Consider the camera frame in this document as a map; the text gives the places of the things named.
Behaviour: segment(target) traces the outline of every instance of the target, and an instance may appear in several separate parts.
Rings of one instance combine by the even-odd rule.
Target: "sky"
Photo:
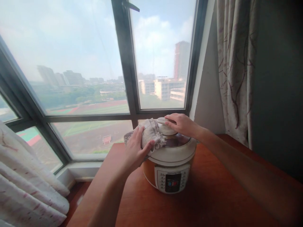
[[[196,1],[130,0],[137,73],[173,77],[175,44],[191,42]],[[29,81],[37,65],[86,79],[122,76],[110,0],[0,0],[0,35]]]

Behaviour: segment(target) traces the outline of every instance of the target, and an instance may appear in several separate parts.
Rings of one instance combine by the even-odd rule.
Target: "cloth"
[[[12,226],[59,226],[69,209],[69,190],[1,121],[0,192],[0,223]]]
[[[218,63],[226,134],[252,149],[252,85],[259,0],[217,1]]]
[[[164,147],[166,145],[166,142],[163,138],[163,135],[159,129],[159,125],[156,120],[153,118],[146,119],[142,124],[139,125],[139,127],[144,126],[144,130],[142,133],[142,139],[141,139],[141,148],[143,149],[146,144],[154,140],[155,145],[152,147],[150,152],[146,155],[144,161],[149,158],[149,156],[152,155],[154,150],[160,149],[161,147]],[[124,143],[127,144],[127,141],[132,136],[134,131],[130,131],[124,135]]]

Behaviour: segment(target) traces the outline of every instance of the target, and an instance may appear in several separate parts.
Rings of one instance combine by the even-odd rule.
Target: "person's left hand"
[[[140,128],[137,127],[126,144],[122,169],[127,174],[131,174],[142,164],[144,157],[155,144],[155,141],[151,140],[143,149],[141,149],[141,138],[143,130],[144,126],[141,126]]]

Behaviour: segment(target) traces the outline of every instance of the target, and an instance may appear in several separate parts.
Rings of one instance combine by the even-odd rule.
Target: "digital display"
[[[165,178],[165,192],[171,193],[171,192],[177,192],[180,188],[180,182],[181,182],[181,173],[178,174],[167,174]]]

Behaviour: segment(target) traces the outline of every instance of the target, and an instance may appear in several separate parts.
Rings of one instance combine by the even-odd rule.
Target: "wrist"
[[[203,143],[204,135],[208,131],[208,129],[203,128],[198,125],[198,129],[196,130],[195,139],[199,140],[201,143]]]
[[[120,165],[120,167],[118,168],[117,171],[117,176],[123,180],[126,181],[127,178],[129,177],[129,175],[132,173],[132,171],[129,170],[129,168],[127,168],[126,165],[122,164]]]

